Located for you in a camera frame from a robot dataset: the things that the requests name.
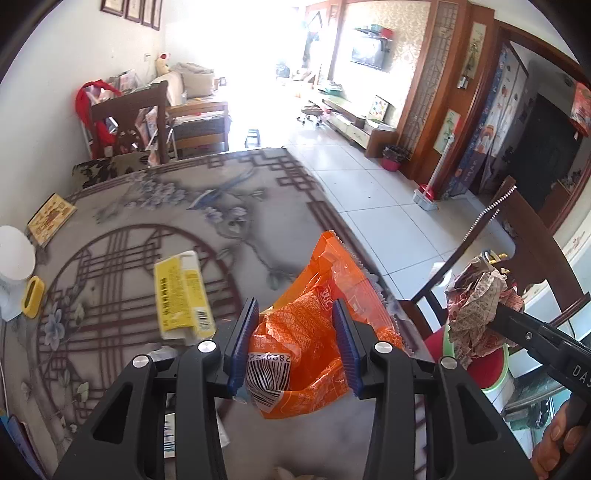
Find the patterned tablecloth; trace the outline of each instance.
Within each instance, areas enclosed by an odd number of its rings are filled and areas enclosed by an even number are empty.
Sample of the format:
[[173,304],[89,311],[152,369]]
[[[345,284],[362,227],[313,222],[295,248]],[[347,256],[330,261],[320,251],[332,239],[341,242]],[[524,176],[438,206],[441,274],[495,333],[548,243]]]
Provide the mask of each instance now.
[[[153,265],[188,249],[199,254],[214,317],[233,318],[247,297],[257,298],[262,309],[270,306],[307,265],[320,234],[332,229],[372,274],[389,311],[401,317],[408,346],[428,358],[360,243],[314,177],[283,148],[179,161],[95,185],[69,200],[77,211],[35,271],[48,287],[40,320],[14,320],[1,339],[11,412],[27,423],[49,473],[123,367],[162,343]],[[372,412],[371,402],[347,397],[280,421],[263,421],[251,406],[233,408],[225,421],[232,442],[225,449],[229,477],[262,479],[270,466],[285,462],[316,469],[303,473],[360,478]],[[314,452],[326,442],[339,445],[336,452],[333,445],[311,460],[301,442],[301,451],[290,446],[298,442],[298,428],[311,421],[323,430],[312,437],[327,437]],[[272,444],[261,446],[264,458],[251,452],[245,460],[253,422],[264,422]],[[347,440],[351,435],[355,439]]]

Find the human hand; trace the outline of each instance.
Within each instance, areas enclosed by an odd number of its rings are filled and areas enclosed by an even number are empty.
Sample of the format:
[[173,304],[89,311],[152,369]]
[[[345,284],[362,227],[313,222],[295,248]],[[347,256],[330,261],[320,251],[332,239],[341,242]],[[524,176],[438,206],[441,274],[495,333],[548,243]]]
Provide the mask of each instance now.
[[[560,461],[560,447],[557,441],[564,436],[566,431],[566,408],[569,402],[562,404],[559,411],[544,430],[542,441],[535,446],[531,455],[531,464],[540,480],[546,480]],[[584,427],[573,427],[564,437],[563,447],[567,453],[573,453],[583,437]]]

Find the paper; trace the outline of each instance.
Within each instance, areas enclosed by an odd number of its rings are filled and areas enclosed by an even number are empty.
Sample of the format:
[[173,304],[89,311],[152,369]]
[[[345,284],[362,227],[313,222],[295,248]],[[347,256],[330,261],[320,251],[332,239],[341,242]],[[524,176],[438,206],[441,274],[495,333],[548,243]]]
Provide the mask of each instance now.
[[454,344],[456,360],[468,368],[472,359],[514,344],[487,328],[503,303],[516,312],[523,311],[523,299],[508,288],[505,276],[484,258],[476,257],[446,288],[449,340]]
[[[176,455],[176,446],[174,438],[174,413],[168,413],[164,416],[164,458],[172,458]],[[230,438],[223,427],[220,417],[217,416],[217,432],[220,437],[220,445],[224,448],[230,443]]]

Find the yellow box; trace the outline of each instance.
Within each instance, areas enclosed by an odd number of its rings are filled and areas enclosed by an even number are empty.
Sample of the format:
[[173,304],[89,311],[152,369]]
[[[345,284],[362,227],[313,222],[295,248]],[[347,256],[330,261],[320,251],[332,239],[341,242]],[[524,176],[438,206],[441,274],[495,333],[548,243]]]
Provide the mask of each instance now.
[[192,250],[154,265],[158,326],[164,340],[187,345],[211,337],[216,326],[207,302],[199,258]]

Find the silver screw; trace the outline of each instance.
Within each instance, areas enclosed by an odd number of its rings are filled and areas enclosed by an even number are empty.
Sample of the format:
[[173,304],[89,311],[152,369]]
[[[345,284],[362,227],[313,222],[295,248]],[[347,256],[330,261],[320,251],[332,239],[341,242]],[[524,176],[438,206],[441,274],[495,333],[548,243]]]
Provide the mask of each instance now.
[[211,340],[205,340],[204,342],[201,342],[197,348],[201,353],[213,352],[216,349],[216,343]]
[[457,367],[456,359],[451,356],[444,356],[441,359],[441,366],[448,370],[454,370]]
[[390,353],[392,351],[392,345],[388,342],[378,342],[374,345],[374,348],[379,353]]
[[150,359],[145,356],[145,355],[138,355],[137,357],[135,357],[132,361],[131,364],[135,367],[135,368],[142,368],[145,367],[146,365],[148,365]]

